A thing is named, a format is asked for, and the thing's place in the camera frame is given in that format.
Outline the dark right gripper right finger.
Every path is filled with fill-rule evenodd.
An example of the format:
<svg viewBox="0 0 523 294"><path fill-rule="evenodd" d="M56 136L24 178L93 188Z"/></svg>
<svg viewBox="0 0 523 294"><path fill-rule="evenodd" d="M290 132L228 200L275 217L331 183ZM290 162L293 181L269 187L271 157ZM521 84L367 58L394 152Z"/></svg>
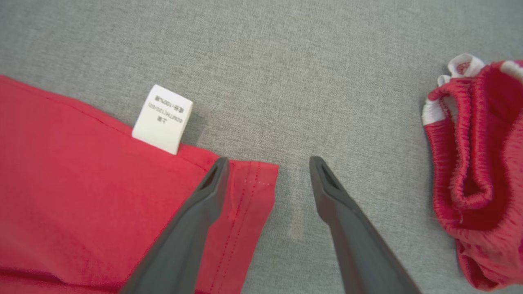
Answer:
<svg viewBox="0 0 523 294"><path fill-rule="evenodd" d="M418 294L420 289L325 160L310 157L320 218L329 226L346 294Z"/></svg>

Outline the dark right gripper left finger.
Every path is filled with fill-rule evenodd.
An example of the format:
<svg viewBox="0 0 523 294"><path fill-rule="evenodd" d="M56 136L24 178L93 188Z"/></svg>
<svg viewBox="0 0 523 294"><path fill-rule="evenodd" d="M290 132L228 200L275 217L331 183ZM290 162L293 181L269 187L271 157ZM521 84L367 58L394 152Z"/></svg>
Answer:
<svg viewBox="0 0 523 294"><path fill-rule="evenodd" d="M209 228L219 219L230 164L219 158L163 229L120 294L193 294Z"/></svg>

